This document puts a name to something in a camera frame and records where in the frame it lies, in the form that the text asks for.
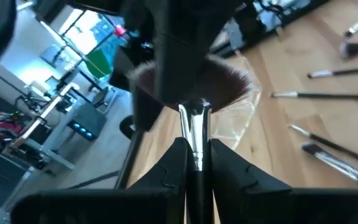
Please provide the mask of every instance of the wooden table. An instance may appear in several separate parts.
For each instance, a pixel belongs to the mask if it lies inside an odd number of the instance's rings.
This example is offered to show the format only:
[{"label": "wooden table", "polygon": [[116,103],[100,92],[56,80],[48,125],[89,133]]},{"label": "wooden table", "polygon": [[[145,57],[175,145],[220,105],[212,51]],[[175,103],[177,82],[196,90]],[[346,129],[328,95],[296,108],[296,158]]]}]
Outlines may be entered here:
[{"label": "wooden table", "polygon": [[[272,91],[358,93],[358,75],[309,80],[308,72],[358,67],[358,57],[344,61],[338,53],[342,34],[358,21],[358,0],[332,0],[289,25],[283,37],[271,37],[244,52],[264,92],[257,116],[236,152],[293,187],[357,188],[353,180],[303,152],[307,139],[287,128],[302,128],[358,152],[358,101],[270,98]],[[358,34],[353,37],[358,41]],[[177,112],[165,108],[154,130],[147,133],[129,185],[144,175],[181,136]],[[329,152],[358,168],[353,158]]]}]

